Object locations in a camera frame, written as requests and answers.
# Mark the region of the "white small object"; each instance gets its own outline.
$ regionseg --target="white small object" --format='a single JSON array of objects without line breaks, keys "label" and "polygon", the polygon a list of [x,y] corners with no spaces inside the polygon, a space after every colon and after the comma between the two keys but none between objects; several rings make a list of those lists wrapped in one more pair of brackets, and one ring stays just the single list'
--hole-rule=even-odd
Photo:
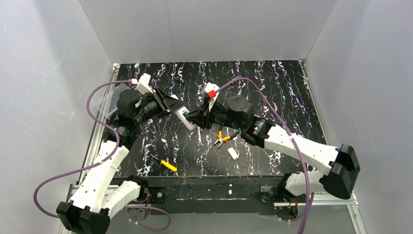
[{"label": "white small object", "polygon": [[[172,94],[170,97],[179,100],[179,98],[175,94]],[[189,112],[188,109],[185,106],[183,106],[183,107],[179,108],[178,110],[174,111],[176,116],[178,116],[178,118],[182,121],[182,123],[185,125],[185,127],[188,128],[190,131],[192,131],[196,128],[196,125],[189,122],[187,120],[187,118],[185,118],[185,116],[184,116],[185,112],[186,113]]]},{"label": "white small object", "polygon": [[138,80],[137,79],[131,79],[131,81],[132,81],[132,85],[134,85],[134,86],[136,86],[136,85],[138,85]]},{"label": "white small object", "polygon": [[233,160],[237,160],[239,158],[237,152],[235,152],[234,148],[229,148],[228,149],[229,154],[231,155]]}]

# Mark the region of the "black marbled tabletop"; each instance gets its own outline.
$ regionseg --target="black marbled tabletop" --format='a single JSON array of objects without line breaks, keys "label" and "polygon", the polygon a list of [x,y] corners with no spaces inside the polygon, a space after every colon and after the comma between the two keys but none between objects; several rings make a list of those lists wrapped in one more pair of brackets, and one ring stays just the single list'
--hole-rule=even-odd
[{"label": "black marbled tabletop", "polygon": [[[118,80],[140,78],[143,73],[151,75],[152,87],[158,86],[167,94],[177,95],[187,103],[190,111],[202,103],[200,90],[207,82],[222,86],[236,77],[251,78],[274,103],[293,133],[325,144],[298,61],[122,64]],[[256,114],[275,120],[253,85],[245,82],[234,83],[227,92],[221,92],[218,101],[227,105],[228,99],[235,95],[243,95],[256,104]],[[217,139],[217,125],[210,130],[196,128],[189,131],[174,114],[148,121],[142,125],[141,132],[129,156],[121,163],[117,176],[282,175],[301,170],[298,160],[249,145],[239,136],[218,149],[218,146],[213,146]],[[223,128],[224,136],[234,132],[234,129]],[[238,160],[230,157],[229,147],[238,152]],[[175,165],[178,173],[167,170],[150,155]]]}]

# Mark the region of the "white connector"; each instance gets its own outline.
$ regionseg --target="white connector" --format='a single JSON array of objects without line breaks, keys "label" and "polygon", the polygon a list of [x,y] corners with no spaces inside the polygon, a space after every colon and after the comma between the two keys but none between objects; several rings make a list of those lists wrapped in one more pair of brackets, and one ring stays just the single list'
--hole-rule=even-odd
[{"label": "white connector", "polygon": [[131,81],[132,81],[133,86],[138,85],[138,80],[137,79],[133,78],[133,79],[131,79]]}]

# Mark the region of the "screwdriver handle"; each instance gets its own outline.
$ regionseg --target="screwdriver handle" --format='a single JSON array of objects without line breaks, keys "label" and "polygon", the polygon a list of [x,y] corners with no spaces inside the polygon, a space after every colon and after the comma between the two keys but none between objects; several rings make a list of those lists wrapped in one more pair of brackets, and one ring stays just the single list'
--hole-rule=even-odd
[{"label": "screwdriver handle", "polygon": [[177,172],[178,169],[176,169],[176,167],[172,166],[171,164],[169,164],[168,162],[166,162],[165,160],[161,161],[161,164],[166,166],[169,170],[173,171],[173,172]]}]

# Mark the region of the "white plastic piece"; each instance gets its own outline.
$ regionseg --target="white plastic piece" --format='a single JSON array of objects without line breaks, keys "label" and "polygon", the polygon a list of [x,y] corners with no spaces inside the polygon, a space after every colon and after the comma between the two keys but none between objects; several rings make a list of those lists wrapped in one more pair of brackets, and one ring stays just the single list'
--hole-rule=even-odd
[{"label": "white plastic piece", "polygon": [[239,158],[237,152],[235,152],[234,148],[229,148],[228,149],[229,154],[231,155],[233,160],[237,160]]},{"label": "white plastic piece", "polygon": [[[212,90],[218,90],[219,87],[216,84],[212,84],[210,82],[206,83],[206,85],[202,88],[201,90],[201,94],[208,94],[209,92],[211,92]],[[215,94],[215,97],[211,98],[211,100],[209,101],[209,111],[211,111],[215,101],[217,100],[219,92],[217,92]]]},{"label": "white plastic piece", "polygon": [[[99,163],[106,158],[115,146],[116,142],[113,141],[102,142],[94,163]],[[82,209],[89,206],[91,212],[100,212],[105,192],[117,168],[128,153],[129,150],[125,146],[118,147],[110,159],[90,169],[80,188],[70,198],[73,200],[73,205]]]},{"label": "white plastic piece", "polygon": [[[282,127],[278,125],[272,127],[270,131],[268,131],[268,135],[269,138],[264,140],[264,148],[299,159],[296,148]],[[294,140],[304,157],[305,163],[317,168],[324,175],[328,175],[331,170],[331,166],[328,164],[330,161],[334,162],[338,154],[336,148],[334,146],[319,144],[297,135],[294,135]]]},{"label": "white plastic piece", "polygon": [[109,217],[122,210],[130,201],[139,197],[141,186],[133,181],[124,181],[115,191],[103,198],[102,208],[109,208]]},{"label": "white plastic piece", "polygon": [[133,79],[131,79],[131,81],[132,81],[132,85],[138,85],[138,80],[137,79],[133,78]]},{"label": "white plastic piece", "polygon": [[[323,173],[320,171],[308,172],[308,179],[310,182],[310,193],[325,192],[323,185],[319,182],[323,177]],[[304,174],[292,174],[287,180],[285,189],[294,196],[305,194],[305,177]]]},{"label": "white plastic piece", "polygon": [[136,85],[136,89],[142,94],[144,93],[153,94],[153,90],[149,87],[149,80],[150,80],[150,75],[144,73],[139,79],[138,84]]},{"label": "white plastic piece", "polygon": [[[175,94],[172,94],[171,97],[174,98],[174,99],[179,100],[179,98]],[[179,108],[178,110],[174,111],[176,116],[178,116],[178,118],[182,121],[182,123],[185,125],[185,127],[188,128],[190,131],[192,131],[196,128],[196,125],[189,122],[187,120],[187,118],[185,118],[185,115],[184,115],[185,112],[186,113],[189,112],[188,109],[185,106],[183,106],[183,107]]]}]

